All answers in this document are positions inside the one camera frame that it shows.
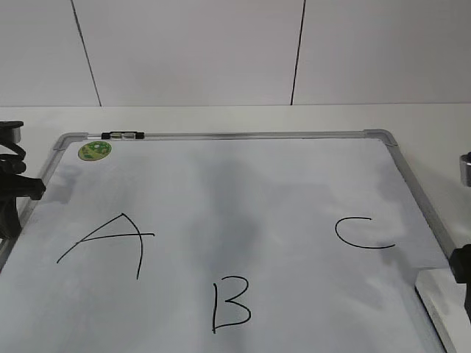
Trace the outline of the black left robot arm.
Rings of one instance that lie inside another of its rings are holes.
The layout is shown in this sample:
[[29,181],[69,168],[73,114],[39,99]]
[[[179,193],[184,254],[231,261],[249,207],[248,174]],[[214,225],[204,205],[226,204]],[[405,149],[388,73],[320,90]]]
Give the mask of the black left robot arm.
[[17,198],[41,200],[46,186],[42,179],[21,176],[26,170],[26,152],[18,145],[23,121],[1,122],[1,146],[11,153],[1,153],[1,239],[17,238],[22,230]]

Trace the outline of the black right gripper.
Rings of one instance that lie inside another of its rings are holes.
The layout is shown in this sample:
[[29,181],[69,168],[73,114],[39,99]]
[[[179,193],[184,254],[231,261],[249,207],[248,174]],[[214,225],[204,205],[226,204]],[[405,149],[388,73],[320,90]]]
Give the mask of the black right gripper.
[[466,244],[461,248],[453,250],[450,259],[450,269],[453,273],[455,281],[458,284],[466,285],[466,295],[464,300],[464,309],[468,316],[471,316],[471,296],[470,296],[470,283],[471,283],[471,244]]

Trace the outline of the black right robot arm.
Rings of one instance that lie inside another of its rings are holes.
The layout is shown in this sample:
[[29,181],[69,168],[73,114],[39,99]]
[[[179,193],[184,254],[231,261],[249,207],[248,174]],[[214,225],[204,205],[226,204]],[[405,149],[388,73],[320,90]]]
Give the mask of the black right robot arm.
[[[470,187],[470,153],[460,156],[461,182],[464,186]],[[470,318],[470,257],[471,245],[468,243],[452,251],[449,258],[450,269],[455,281],[458,284],[466,285],[466,295],[464,300],[464,309]]]

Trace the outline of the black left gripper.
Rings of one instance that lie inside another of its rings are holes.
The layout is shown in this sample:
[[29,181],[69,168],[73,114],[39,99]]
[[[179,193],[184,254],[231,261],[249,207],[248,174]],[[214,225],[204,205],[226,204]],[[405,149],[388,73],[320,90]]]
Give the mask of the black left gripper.
[[1,161],[1,238],[16,238],[22,230],[16,199],[40,200],[46,191],[42,179],[21,176],[25,170],[23,161]]

